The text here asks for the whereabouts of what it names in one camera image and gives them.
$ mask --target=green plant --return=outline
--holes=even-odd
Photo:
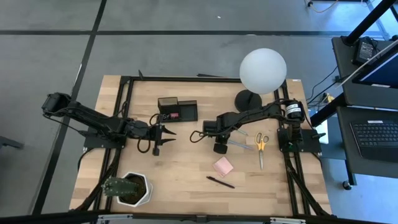
[[[110,177],[105,180],[102,189],[106,196],[124,197],[137,195],[138,184],[124,178]]]

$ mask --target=wooden table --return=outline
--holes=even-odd
[[[111,116],[114,109],[120,76],[105,75],[96,103],[96,111]],[[305,104],[303,86],[300,80],[287,80],[290,98]],[[203,120],[215,120],[227,111],[236,111],[234,97],[243,90],[241,83],[206,82],[156,82],[135,81],[132,92],[129,117],[149,122],[158,113],[157,99],[177,96],[178,100],[197,100],[198,121],[165,123],[167,129],[177,133],[177,140],[160,147],[160,156],[150,152],[141,154],[137,140],[128,139],[122,150],[118,177],[128,171],[145,174],[154,185],[149,203],[137,208],[127,207],[113,199],[113,212],[174,213],[208,215],[279,215],[291,216],[289,189],[283,155],[279,151],[277,132],[278,121],[266,119],[242,126],[249,137],[231,134],[231,140],[252,145],[249,151],[228,145],[226,158],[234,169],[224,178],[218,176],[212,164],[223,155],[213,152],[215,139],[205,138],[194,144],[189,137],[194,130],[201,131]],[[262,95],[263,105],[274,101],[274,94]],[[260,170],[259,156],[254,135],[262,131],[269,136],[264,151],[264,169]],[[79,206],[98,182],[104,149],[94,149],[81,161],[70,208]],[[305,183],[312,195],[327,212],[329,200],[319,161],[310,153],[301,153]],[[230,189],[206,179],[207,175],[234,185]],[[297,186],[298,209],[303,213],[300,191]],[[105,197],[101,200],[104,208]]]

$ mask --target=white pot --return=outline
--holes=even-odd
[[[138,174],[138,173],[135,173],[135,172],[128,172],[127,174],[125,174],[125,175],[123,176],[123,178],[126,178],[127,176],[132,175],[132,174],[134,174],[134,175],[139,175],[139,176],[141,176],[141,177],[144,178],[146,193],[145,193],[144,196],[142,196],[142,198],[141,198],[137,203],[135,203],[134,205],[133,205],[133,204],[129,204],[129,203],[124,203],[124,202],[120,201],[120,198],[119,198],[119,197],[116,197],[116,198],[117,198],[119,204],[131,206],[131,207],[134,207],[134,208],[135,208],[135,207],[137,207],[137,206],[140,206],[140,205],[145,204],[145,203],[147,203],[147,202],[150,201],[150,197],[152,196],[152,189],[154,188],[154,186],[153,186],[151,183],[148,182],[147,177],[146,177],[144,174]]]

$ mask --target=pink sticky note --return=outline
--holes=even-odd
[[[213,164],[213,167],[221,177],[224,177],[229,172],[231,172],[232,169],[234,169],[231,163],[229,163],[229,161],[224,156],[219,159],[215,164]]]

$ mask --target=gray floor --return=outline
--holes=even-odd
[[[329,4],[316,3],[316,7]],[[0,30],[91,30],[99,6],[99,0],[2,0]],[[339,2],[317,14],[303,1],[289,0],[115,0],[108,1],[99,29],[350,31],[368,13],[367,7],[352,2]],[[392,15],[383,15],[382,23],[390,35],[398,33]],[[379,29],[373,25],[369,30]],[[0,135],[25,143],[22,151],[10,147],[0,151],[0,217],[29,213],[58,128],[41,117],[40,107],[47,93],[71,91],[87,41],[85,35],[0,35]],[[285,58],[288,78],[302,79],[307,96],[336,66],[330,37],[97,36],[78,100],[93,107],[103,75],[137,75],[138,69],[148,76],[207,73],[238,77],[242,58],[260,47],[274,49]],[[317,90],[331,83],[330,77]],[[341,90],[331,88],[329,92],[336,96]],[[74,122],[71,125],[83,128]],[[45,213],[68,209],[83,140],[67,132]],[[345,191],[340,185],[347,179],[343,161],[324,159],[323,171],[335,215],[378,222],[398,219],[394,213],[398,210],[398,180],[358,175],[359,185]]]

